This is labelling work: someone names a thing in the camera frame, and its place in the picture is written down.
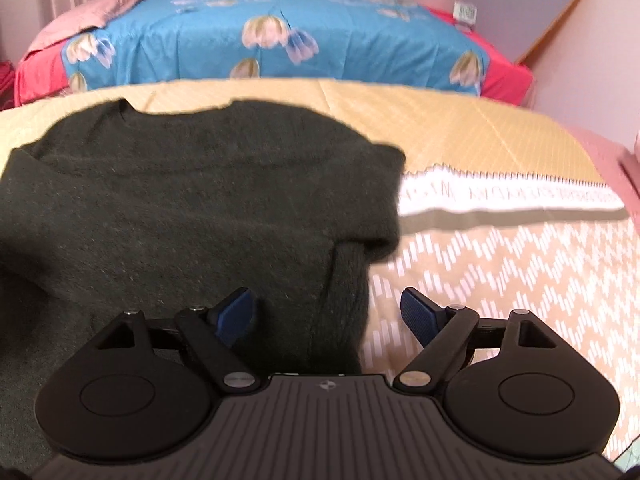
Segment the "dark green knit sweater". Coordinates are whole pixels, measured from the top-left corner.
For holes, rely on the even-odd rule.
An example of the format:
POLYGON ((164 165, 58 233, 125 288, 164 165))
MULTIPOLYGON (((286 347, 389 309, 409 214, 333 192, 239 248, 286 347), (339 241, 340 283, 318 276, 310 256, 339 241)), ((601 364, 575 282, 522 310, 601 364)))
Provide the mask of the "dark green knit sweater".
POLYGON ((370 265, 399 242, 404 153, 303 107, 235 101, 151 115, 105 102, 14 148, 1 176, 1 461, 48 448, 43 382, 126 309, 169 318, 240 287, 239 352, 352 374, 370 265))

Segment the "yellow patterned bedspread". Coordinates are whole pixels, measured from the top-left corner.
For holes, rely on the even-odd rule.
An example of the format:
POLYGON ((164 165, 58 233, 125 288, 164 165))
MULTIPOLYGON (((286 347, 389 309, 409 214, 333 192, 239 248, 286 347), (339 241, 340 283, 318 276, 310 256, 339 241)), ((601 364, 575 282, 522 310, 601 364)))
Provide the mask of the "yellow patterned bedspread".
POLYGON ((457 93, 322 79, 180 80, 41 100, 1 115, 3 153, 62 117, 123 98, 186 113, 255 99, 303 106, 406 154, 402 239, 370 272, 368 372, 419 351, 399 300, 414 287, 486 318, 534 312, 616 389, 605 453, 628 467, 639 439, 639 197, 619 145, 519 107, 457 93))

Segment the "blue floral quilt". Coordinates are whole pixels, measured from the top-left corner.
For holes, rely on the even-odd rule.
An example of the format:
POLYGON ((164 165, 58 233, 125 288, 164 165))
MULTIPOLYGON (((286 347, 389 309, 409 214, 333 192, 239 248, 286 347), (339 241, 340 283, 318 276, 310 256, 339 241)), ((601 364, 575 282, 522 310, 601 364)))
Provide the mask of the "blue floral quilt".
POLYGON ((142 0, 65 41, 73 90, 329 78, 478 96, 486 51, 411 0, 142 0))

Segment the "small white digital clock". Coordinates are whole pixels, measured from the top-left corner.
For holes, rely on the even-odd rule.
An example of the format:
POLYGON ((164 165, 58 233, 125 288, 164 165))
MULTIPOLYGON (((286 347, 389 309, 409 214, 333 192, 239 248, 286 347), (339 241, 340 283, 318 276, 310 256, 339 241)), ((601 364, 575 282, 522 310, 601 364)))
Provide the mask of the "small white digital clock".
POLYGON ((455 1, 452 8, 452 18, 456 26, 473 29, 477 21, 477 7, 472 3, 455 1))

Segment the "pink pillow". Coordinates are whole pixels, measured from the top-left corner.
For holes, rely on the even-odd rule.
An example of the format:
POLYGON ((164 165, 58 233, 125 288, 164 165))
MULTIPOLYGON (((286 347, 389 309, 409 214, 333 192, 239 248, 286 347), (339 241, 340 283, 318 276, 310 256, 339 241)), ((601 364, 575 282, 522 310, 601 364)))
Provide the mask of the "pink pillow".
POLYGON ((102 28, 119 18, 142 0, 90 0, 75 6, 50 21, 38 32, 25 52, 29 56, 80 34, 84 30, 102 28))

